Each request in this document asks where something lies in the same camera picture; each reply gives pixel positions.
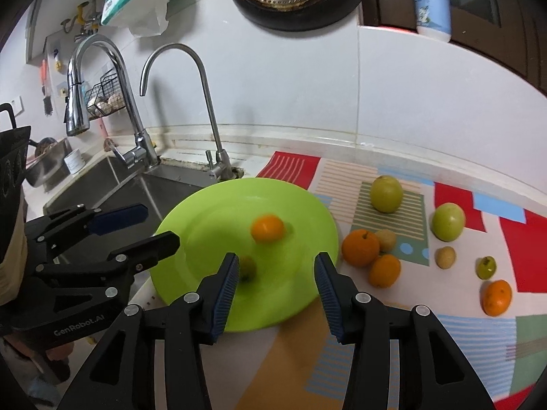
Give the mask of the left hand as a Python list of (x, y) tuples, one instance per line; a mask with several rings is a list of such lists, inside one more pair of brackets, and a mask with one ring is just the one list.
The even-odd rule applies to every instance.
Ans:
[[(29, 346), (26, 345), (25, 342), (23, 342), (23, 339), (20, 338), (16, 334), (7, 335), (4, 337), (4, 339), (18, 352), (21, 354), (32, 358), (36, 355), (36, 351), (31, 349)], [(74, 343), (69, 342), (67, 344), (60, 345), (59, 347), (55, 347), (49, 350), (45, 351), (46, 357), (49, 360), (57, 361), (57, 360), (64, 360), (68, 358), (74, 350)]]

